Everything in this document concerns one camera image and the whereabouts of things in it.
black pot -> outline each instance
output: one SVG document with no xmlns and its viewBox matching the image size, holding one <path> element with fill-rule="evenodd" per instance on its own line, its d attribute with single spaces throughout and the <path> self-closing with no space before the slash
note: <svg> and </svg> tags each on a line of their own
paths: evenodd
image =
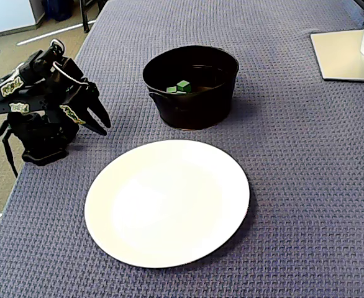
<svg viewBox="0 0 364 298">
<path fill-rule="evenodd" d="M 143 70 L 143 80 L 169 126 L 205 129 L 229 114 L 238 70 L 237 60 L 225 51 L 192 45 L 152 59 Z M 190 93 L 166 91 L 182 80 L 191 83 Z"/>
</svg>

textured fabric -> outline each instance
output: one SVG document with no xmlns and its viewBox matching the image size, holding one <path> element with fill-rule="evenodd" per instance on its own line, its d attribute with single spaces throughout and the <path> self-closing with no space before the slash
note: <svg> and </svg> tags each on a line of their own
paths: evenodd
<svg viewBox="0 0 364 298">
<path fill-rule="evenodd" d="M 117 0 L 78 64 L 112 120 L 82 128 L 70 155 L 26 165 L 0 223 L 0 297 L 364 297 L 364 84 L 325 82 L 309 37 L 357 29 L 351 0 Z M 142 81 L 173 47 L 213 45 L 240 71 L 230 116 L 165 125 Z M 96 175 L 136 146 L 210 143 L 245 170 L 252 203 L 238 232 L 192 264 L 142 269 L 101 251 L 84 223 Z"/>
</svg>

monitor stand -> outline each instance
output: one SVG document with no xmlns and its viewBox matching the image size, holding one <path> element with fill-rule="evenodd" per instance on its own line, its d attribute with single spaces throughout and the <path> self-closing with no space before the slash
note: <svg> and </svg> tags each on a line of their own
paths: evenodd
<svg viewBox="0 0 364 298">
<path fill-rule="evenodd" d="M 364 30 L 311 34 L 324 79 L 364 81 Z"/>
</svg>

sticker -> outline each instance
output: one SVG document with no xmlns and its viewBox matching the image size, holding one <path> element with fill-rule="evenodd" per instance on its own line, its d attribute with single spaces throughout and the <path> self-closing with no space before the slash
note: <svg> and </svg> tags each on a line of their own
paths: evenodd
<svg viewBox="0 0 364 298">
<path fill-rule="evenodd" d="M 23 81 L 20 79 L 20 77 L 16 77 L 14 81 L 11 81 L 7 84 L 5 84 L 3 87 L 1 87 L 1 95 L 3 97 L 6 97 L 20 87 L 23 86 Z"/>
<path fill-rule="evenodd" d="M 72 109 L 70 109 L 70 106 L 61 104 L 59 107 L 65 112 L 66 116 L 68 116 L 71 120 L 73 120 L 74 123 L 85 124 L 85 121 L 81 120 L 77 116 L 77 114 Z"/>
<path fill-rule="evenodd" d="M 11 112 L 29 113 L 29 104 L 24 104 L 23 102 L 17 102 L 15 104 L 9 104 Z"/>
</svg>

green cube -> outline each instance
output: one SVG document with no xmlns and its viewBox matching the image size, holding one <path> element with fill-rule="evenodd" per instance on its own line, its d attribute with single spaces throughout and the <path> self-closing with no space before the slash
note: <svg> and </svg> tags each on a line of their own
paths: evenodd
<svg viewBox="0 0 364 298">
<path fill-rule="evenodd" d="M 167 92 L 168 92 L 168 93 L 175 93 L 175 92 L 176 92 L 176 86 L 168 87 L 168 88 L 167 88 Z"/>
<path fill-rule="evenodd" d="M 190 86 L 190 83 L 185 80 L 182 80 L 178 84 L 176 84 L 176 87 L 178 87 L 178 91 L 183 91 L 183 92 L 187 92 L 187 93 L 192 91 L 192 87 Z"/>
</svg>

